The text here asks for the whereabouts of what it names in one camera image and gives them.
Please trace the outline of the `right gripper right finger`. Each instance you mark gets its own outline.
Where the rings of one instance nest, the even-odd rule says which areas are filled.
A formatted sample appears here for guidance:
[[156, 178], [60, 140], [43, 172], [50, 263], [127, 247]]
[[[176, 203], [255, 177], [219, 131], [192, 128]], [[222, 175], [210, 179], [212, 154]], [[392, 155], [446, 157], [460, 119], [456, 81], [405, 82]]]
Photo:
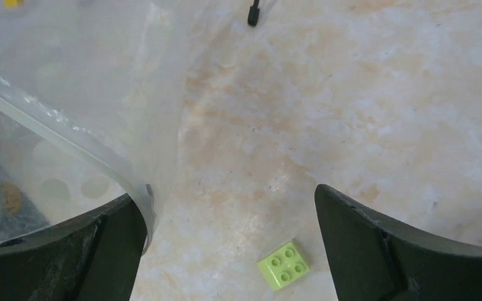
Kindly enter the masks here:
[[339, 300], [482, 300], [482, 247], [420, 230], [332, 187], [314, 193]]

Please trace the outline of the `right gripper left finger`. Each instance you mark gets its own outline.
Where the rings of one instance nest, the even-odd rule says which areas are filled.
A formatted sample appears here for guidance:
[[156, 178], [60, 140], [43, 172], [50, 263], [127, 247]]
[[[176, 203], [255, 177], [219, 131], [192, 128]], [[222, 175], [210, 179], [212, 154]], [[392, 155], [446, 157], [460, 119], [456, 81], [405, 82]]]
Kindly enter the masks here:
[[0, 300], [129, 300], [146, 240], [123, 195], [0, 244]]

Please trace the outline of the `clear zip top bag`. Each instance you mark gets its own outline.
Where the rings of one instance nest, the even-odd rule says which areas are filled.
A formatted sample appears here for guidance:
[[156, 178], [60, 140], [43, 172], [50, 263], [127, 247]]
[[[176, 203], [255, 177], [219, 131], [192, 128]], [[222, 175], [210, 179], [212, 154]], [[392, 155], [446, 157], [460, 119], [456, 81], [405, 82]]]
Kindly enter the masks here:
[[250, 1], [0, 1], [0, 244], [127, 194], [151, 244], [190, 65], [253, 32]]

